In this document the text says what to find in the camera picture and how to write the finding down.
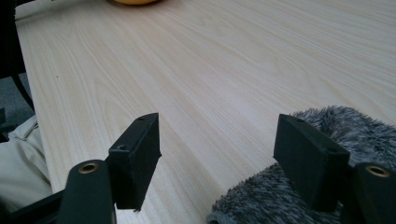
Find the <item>black chair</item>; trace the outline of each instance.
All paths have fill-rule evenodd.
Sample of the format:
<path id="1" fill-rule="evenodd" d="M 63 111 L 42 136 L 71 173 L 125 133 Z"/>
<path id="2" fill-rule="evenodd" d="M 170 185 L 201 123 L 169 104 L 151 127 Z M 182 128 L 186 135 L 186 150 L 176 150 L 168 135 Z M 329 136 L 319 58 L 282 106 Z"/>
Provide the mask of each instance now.
<path id="1" fill-rule="evenodd" d="M 0 8 L 0 52 L 3 57 L 0 60 L 0 78 L 12 77 L 15 85 L 21 93 L 26 103 L 35 110 L 33 101 L 23 87 L 19 74 L 25 73 L 20 40 L 18 39 L 17 26 L 15 24 L 15 8 L 31 0 L 10 1 L 6 0 L 3 7 Z"/>

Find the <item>wooden table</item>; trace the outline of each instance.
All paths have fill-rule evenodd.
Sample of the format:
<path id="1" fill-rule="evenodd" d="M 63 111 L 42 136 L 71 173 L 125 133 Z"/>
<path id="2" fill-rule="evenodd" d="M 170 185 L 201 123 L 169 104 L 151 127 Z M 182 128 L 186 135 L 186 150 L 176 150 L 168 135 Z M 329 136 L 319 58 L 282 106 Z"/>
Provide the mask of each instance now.
<path id="1" fill-rule="evenodd" d="M 21 48 L 54 191 L 137 117 L 160 113 L 157 170 L 119 223 L 204 223 L 275 162 L 279 113 L 346 105 L 396 120 L 396 2 L 37 0 Z"/>

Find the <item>furry windscreen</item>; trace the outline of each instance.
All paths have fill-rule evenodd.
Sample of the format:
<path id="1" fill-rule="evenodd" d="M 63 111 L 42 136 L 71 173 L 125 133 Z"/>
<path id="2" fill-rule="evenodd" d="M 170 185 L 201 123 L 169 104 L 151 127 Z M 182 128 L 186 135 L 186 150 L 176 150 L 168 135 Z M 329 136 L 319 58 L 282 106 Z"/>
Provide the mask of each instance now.
<path id="1" fill-rule="evenodd" d="M 330 106 L 292 114 L 350 151 L 349 164 L 374 162 L 396 171 L 396 129 L 349 107 Z M 279 164 L 229 189 L 212 207 L 208 224 L 339 223 L 342 205 L 333 213 L 308 209 L 292 189 Z"/>

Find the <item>light wood grain surface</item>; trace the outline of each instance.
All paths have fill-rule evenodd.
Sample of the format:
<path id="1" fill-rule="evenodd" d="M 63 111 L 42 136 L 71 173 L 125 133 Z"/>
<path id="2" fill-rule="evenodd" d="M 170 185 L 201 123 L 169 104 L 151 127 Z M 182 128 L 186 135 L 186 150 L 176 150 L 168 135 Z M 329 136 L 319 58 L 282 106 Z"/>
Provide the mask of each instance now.
<path id="1" fill-rule="evenodd" d="M 143 210 L 119 223 L 204 223 L 273 162 L 279 113 L 346 105 L 396 120 L 396 2 L 37 0 L 17 26 L 54 191 L 159 112 Z"/>

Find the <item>beige pants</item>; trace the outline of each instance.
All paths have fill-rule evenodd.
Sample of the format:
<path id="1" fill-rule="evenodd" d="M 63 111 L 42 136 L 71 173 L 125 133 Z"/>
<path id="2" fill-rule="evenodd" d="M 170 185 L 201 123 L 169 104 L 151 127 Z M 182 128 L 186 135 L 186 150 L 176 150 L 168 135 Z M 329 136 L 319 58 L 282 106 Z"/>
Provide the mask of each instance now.
<path id="1" fill-rule="evenodd" d="M 35 116 L 8 137 L 0 144 L 0 199 L 13 212 L 52 191 Z"/>

